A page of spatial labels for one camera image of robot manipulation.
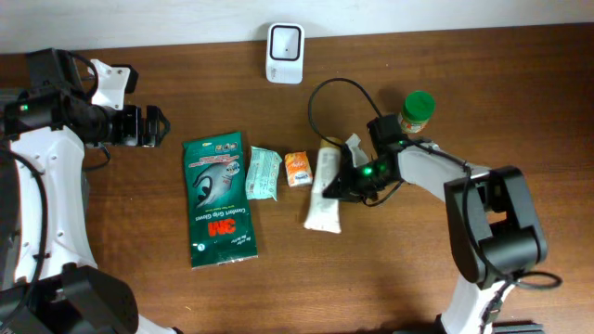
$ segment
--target white tube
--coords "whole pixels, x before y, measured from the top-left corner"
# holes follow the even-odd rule
[[[312,186],[312,198],[305,228],[331,233],[341,233],[338,217],[338,200],[324,199],[322,192],[338,173],[341,152],[333,145],[322,142],[317,153],[316,175]]]

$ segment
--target white plug-in device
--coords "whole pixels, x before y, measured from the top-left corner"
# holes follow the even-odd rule
[[[303,27],[274,23],[268,28],[266,79],[275,84],[298,84],[303,79]]]

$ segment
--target jar label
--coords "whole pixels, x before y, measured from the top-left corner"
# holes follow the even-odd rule
[[[400,123],[402,131],[407,134],[415,134],[420,130],[424,129],[427,125],[427,121],[420,123],[409,122],[407,119],[402,117],[402,113],[398,114],[398,123]]]

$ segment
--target green package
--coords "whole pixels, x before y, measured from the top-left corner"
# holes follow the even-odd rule
[[[184,143],[192,268],[258,256],[241,133]]]

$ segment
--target green led light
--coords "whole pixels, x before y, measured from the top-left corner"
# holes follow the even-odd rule
[[[363,169],[363,175],[364,176],[369,176],[373,173],[373,169],[371,167],[365,167]]]

